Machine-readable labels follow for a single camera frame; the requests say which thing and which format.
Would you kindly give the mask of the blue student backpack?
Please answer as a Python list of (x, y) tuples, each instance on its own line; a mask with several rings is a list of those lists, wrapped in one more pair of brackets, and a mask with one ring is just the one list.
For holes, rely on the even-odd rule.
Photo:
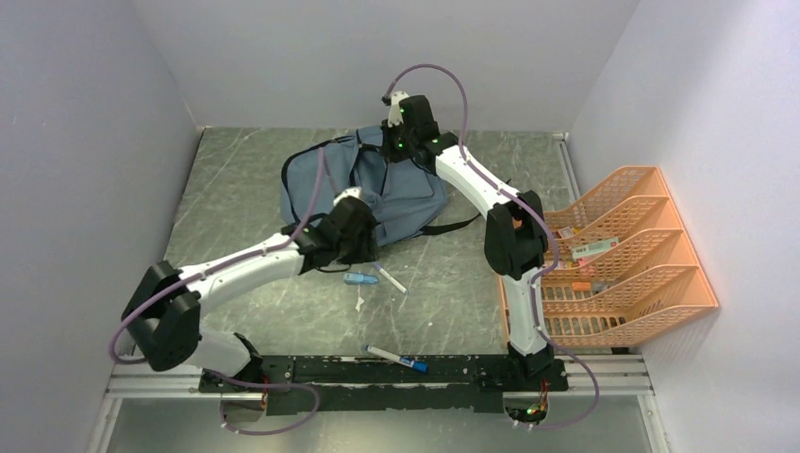
[(332, 138), (289, 156), (280, 171), (280, 213), (287, 224), (301, 220), (308, 210), (317, 180), (318, 155), (327, 167), (313, 212), (328, 213), (335, 193), (360, 187), (376, 219), (379, 246), (417, 236), (437, 236), (462, 229), (481, 215), (435, 225), (446, 205), (444, 181), (410, 160), (389, 163), (380, 154), (384, 144), (379, 126), (367, 126)]

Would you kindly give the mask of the white marker pen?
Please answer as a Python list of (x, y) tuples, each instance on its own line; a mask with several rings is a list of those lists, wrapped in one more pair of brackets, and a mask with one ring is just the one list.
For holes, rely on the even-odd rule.
[(380, 263), (373, 262), (372, 265), (376, 269), (376, 271), (384, 278), (386, 278), (390, 282), (390, 284), (394, 288), (396, 288), (401, 294), (408, 294), (408, 288), (405, 285), (403, 285), (398, 279), (396, 279), (393, 275), (391, 275)]

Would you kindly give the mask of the blue capped marker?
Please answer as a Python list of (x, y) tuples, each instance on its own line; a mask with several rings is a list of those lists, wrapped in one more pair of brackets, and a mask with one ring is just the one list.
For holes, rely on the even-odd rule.
[(428, 366), (423, 361), (417, 361), (411, 357), (401, 356), (371, 344), (367, 344), (364, 349), (367, 353), (373, 356), (406, 366), (407, 368), (410, 368), (416, 372), (426, 374), (428, 371)]

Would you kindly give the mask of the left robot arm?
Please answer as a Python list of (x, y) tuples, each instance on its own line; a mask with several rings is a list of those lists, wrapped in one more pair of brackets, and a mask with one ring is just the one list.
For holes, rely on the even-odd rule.
[(221, 259), (176, 269), (151, 266), (123, 312), (122, 321), (155, 372), (182, 364), (223, 375), (246, 393), (262, 381), (263, 359), (238, 333), (201, 326), (204, 315), (268, 283), (301, 276), (338, 262), (360, 263), (375, 254), (376, 220), (361, 189), (344, 190), (326, 214), (286, 226), (267, 240)]

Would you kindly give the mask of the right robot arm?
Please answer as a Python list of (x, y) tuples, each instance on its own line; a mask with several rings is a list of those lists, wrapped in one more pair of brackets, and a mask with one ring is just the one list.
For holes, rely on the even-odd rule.
[(382, 128), (392, 162), (409, 160), (463, 194), (485, 220), (483, 251), (501, 277), (508, 308), (509, 379), (533, 390), (553, 362), (554, 348), (543, 327), (541, 278), (550, 235), (542, 203), (490, 172), (452, 132), (442, 132), (428, 99), (391, 92), (382, 98), (388, 117)]

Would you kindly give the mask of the orange desk organizer tray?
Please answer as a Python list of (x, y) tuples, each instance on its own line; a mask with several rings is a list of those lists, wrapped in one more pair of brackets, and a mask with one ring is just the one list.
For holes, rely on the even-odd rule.
[(504, 280), (501, 276), (497, 277), (497, 286), (498, 286), (498, 293), (499, 293), (499, 306), (500, 306), (500, 315), (501, 315), (501, 326), (503, 328), (505, 341), (508, 343), (510, 339), (510, 323), (509, 323), (509, 311), (508, 311), (508, 299), (506, 288), (504, 285)]

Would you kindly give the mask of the teal box in rack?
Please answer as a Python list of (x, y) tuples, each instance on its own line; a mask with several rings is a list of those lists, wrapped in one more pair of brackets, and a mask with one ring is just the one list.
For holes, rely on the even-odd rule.
[(596, 241), (592, 243), (585, 243), (579, 246), (576, 246), (572, 249), (572, 258), (574, 260), (588, 260), (595, 255), (600, 255), (603, 253), (608, 252), (612, 248), (614, 248), (618, 243), (619, 239), (617, 237), (608, 238), (601, 241)]

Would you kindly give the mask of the orange plastic file rack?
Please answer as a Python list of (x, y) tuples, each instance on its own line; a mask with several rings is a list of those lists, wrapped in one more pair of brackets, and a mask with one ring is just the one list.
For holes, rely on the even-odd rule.
[[(568, 347), (631, 347), (719, 306), (659, 168), (625, 166), (549, 211), (558, 268), (542, 278), (544, 325)], [(588, 260), (576, 246), (617, 237)]]

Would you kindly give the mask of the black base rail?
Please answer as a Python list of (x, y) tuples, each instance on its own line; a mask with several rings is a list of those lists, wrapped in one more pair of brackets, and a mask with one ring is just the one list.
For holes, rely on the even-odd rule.
[(426, 371), (376, 356), (263, 356), (231, 381), (204, 370), (202, 394), (251, 394), (269, 415), (319, 411), (471, 409), (503, 413), (513, 393), (538, 399), (569, 388), (565, 364), (551, 359), (527, 370), (509, 354), (423, 355)]

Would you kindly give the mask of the aluminium frame rail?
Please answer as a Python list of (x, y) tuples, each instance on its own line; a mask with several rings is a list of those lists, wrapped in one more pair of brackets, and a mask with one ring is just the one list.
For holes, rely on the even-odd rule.
[[(556, 357), (537, 377), (523, 379), (511, 371), (502, 355), (425, 356), (426, 374), (374, 357), (269, 356), (265, 376), (271, 383), (305, 383), (346, 389), (446, 389), (472, 385), (481, 390), (521, 396), (546, 382), (551, 391), (571, 395), (651, 395), (654, 392), (644, 360), (639, 355), (585, 355)], [(234, 387), (191, 365), (157, 373), (148, 365), (118, 366), (106, 389), (116, 398), (212, 397)]]

